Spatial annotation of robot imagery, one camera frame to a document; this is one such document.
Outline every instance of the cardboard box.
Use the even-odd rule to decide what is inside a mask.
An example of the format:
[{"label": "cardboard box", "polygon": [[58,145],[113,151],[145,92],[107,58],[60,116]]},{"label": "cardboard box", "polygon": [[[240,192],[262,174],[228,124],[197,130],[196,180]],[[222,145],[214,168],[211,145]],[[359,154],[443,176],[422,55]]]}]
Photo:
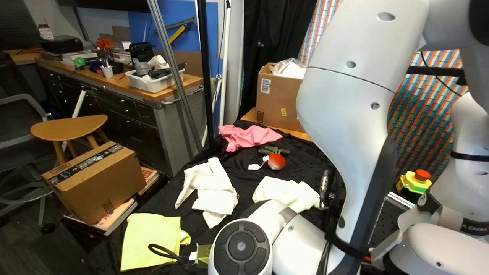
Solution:
[{"label": "cardboard box", "polygon": [[145,186],[135,151],[107,142],[43,174],[68,211],[98,223]]},{"label": "cardboard box", "polygon": [[257,122],[286,130],[304,131],[297,119],[295,99],[303,79],[272,75],[266,64],[259,72]]}]

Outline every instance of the fabric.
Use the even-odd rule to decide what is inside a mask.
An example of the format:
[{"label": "fabric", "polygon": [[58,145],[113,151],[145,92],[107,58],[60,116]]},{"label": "fabric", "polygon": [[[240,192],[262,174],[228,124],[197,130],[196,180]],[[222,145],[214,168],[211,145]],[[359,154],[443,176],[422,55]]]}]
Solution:
[{"label": "fabric", "polygon": [[281,139],[280,133],[259,125],[252,125],[246,130],[234,125],[222,125],[219,127],[219,134],[226,139],[228,153],[236,153],[239,148],[252,148]]},{"label": "fabric", "polygon": [[164,246],[181,253],[181,244],[190,244],[190,235],[181,229],[181,217],[165,217],[152,212],[135,212],[127,218],[123,243],[121,272],[159,264],[176,263],[153,253],[149,244]]},{"label": "fabric", "polygon": [[312,206],[320,208],[320,194],[307,183],[297,183],[294,180],[283,180],[268,176],[260,182],[252,198],[255,203],[265,200],[278,200],[295,212],[303,212]]},{"label": "fabric", "polygon": [[181,208],[194,191],[197,191],[199,198],[193,209],[204,211],[204,218],[210,227],[217,226],[226,215],[233,214],[239,202],[239,195],[217,157],[185,169],[184,189],[175,208]]}]

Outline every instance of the black cable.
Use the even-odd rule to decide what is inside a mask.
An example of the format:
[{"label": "black cable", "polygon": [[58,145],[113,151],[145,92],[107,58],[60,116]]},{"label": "black cable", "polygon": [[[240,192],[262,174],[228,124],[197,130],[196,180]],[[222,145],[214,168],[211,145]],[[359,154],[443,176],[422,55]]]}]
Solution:
[{"label": "black cable", "polygon": [[165,258],[173,258],[178,261],[178,264],[185,270],[185,273],[193,273],[190,269],[188,269],[188,260],[185,257],[179,257],[178,253],[175,253],[173,250],[167,249],[165,246],[159,246],[159,244],[149,244],[149,249],[159,255],[159,257],[165,257]]},{"label": "black cable", "polygon": [[318,270],[317,275],[324,275],[327,273],[327,266],[329,266],[329,258],[330,258],[330,252],[332,252],[332,243],[329,241],[324,249],[323,249],[323,255],[318,264]]},{"label": "black cable", "polygon": [[81,30],[81,35],[86,41],[90,41],[89,38],[89,33],[87,33],[87,29],[86,26],[83,24],[81,18],[80,18],[80,14],[78,14],[78,6],[74,6],[74,12],[75,12],[75,18],[77,18],[77,23],[80,26],[80,30]]},{"label": "black cable", "polygon": [[[424,53],[422,50],[419,50],[419,53],[421,53],[425,66],[428,67],[428,70],[431,70],[430,64],[428,64],[427,59],[425,59],[425,53]],[[457,96],[462,96],[462,95],[457,93],[454,88],[448,87],[448,84],[447,84],[443,79],[440,79],[440,76],[439,76],[434,70],[431,70],[431,73],[433,73],[433,76],[434,76],[439,82],[442,82],[442,85],[445,85],[450,92],[456,93]]]}]

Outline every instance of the stool leg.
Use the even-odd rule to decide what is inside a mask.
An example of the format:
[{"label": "stool leg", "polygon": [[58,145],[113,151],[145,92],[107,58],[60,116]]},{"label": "stool leg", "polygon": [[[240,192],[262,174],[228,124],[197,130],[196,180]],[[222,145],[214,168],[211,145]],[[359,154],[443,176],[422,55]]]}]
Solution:
[{"label": "stool leg", "polygon": [[98,128],[97,133],[101,136],[103,142],[109,142],[109,137],[106,136],[106,133],[101,128]]},{"label": "stool leg", "polygon": [[92,148],[97,148],[97,147],[98,147],[98,143],[97,143],[97,140],[95,140],[95,137],[94,137],[92,134],[87,136],[87,139],[89,139],[89,143],[90,143]]},{"label": "stool leg", "polygon": [[61,142],[54,142],[55,143],[55,153],[57,153],[57,159],[58,159],[58,165],[64,163],[64,154],[63,154],[63,148],[61,148]]},{"label": "stool leg", "polygon": [[72,142],[68,142],[68,148],[71,150],[71,153],[72,153],[74,157],[78,156]]}]

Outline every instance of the wire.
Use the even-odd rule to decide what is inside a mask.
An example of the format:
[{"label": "wire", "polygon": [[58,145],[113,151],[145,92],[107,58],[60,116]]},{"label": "wire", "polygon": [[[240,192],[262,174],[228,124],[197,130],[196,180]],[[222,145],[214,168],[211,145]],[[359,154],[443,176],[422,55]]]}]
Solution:
[{"label": "wire", "polygon": [[150,243],[149,244],[149,249],[159,255],[159,257],[165,257],[165,258],[173,258],[178,261],[178,264],[184,269],[185,273],[193,273],[190,269],[188,269],[188,260],[184,258],[184,257],[179,257],[176,252],[167,249],[165,246],[159,246],[159,244],[155,244],[155,243]]},{"label": "wire", "polygon": [[440,79],[440,76],[430,67],[430,64],[427,62],[427,58],[425,58],[425,53],[422,50],[419,50],[424,62],[425,62],[425,67],[428,67],[428,70],[431,70],[433,76],[442,82],[442,85],[445,85],[450,92],[456,93],[457,96],[462,96],[460,93],[457,93],[454,88],[451,88],[443,79]]},{"label": "wire", "polygon": [[327,273],[327,266],[329,266],[329,258],[330,258],[330,253],[332,253],[332,246],[333,244],[330,241],[324,246],[323,255],[321,255],[321,260],[320,260],[320,264],[318,264],[317,275]]}]

